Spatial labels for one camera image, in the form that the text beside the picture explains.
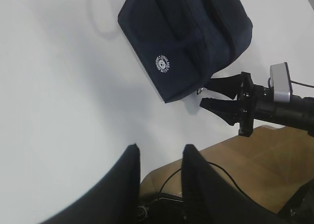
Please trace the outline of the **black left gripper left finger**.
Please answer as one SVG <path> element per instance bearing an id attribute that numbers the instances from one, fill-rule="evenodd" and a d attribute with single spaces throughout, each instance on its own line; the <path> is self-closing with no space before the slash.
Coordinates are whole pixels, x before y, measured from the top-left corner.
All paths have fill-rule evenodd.
<path id="1" fill-rule="evenodd" d="M 139 189 L 140 150 L 133 144 L 85 195 L 44 223 L 135 224 Z"/>

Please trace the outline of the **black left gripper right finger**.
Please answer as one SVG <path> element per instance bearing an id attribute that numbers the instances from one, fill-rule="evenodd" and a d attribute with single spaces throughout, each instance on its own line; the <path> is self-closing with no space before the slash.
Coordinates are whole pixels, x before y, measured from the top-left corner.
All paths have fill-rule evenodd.
<path id="1" fill-rule="evenodd" d="M 189 224 L 283 224 L 274 213 L 229 185 L 194 145 L 183 151 L 181 182 Z"/>

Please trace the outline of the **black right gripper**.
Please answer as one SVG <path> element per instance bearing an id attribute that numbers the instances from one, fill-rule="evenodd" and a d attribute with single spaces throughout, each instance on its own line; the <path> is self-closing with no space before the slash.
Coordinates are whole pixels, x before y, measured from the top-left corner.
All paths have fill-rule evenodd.
<path id="1" fill-rule="evenodd" d="M 234 126 L 239 122 L 239 136 L 250 137 L 253 133 L 255 107 L 254 84 L 251 74 L 241 72 L 234 76 L 211 78 L 205 84 L 205 88 L 221 93 L 230 99 L 237 96 L 237 101 L 203 98 L 200 107 L 219 116 L 228 125 Z"/>

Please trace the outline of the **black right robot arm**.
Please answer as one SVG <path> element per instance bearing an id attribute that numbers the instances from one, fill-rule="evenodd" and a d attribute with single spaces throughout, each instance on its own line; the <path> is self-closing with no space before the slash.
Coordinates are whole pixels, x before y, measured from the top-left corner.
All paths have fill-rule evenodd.
<path id="1" fill-rule="evenodd" d="M 200 107 L 222 118 L 228 125 L 239 124 L 238 134 L 250 137 L 254 120 L 280 124 L 314 134 L 314 99 L 292 96 L 288 103 L 275 102 L 274 91 L 252 82 L 250 73 L 211 79 L 205 88 L 229 100 L 203 98 Z"/>

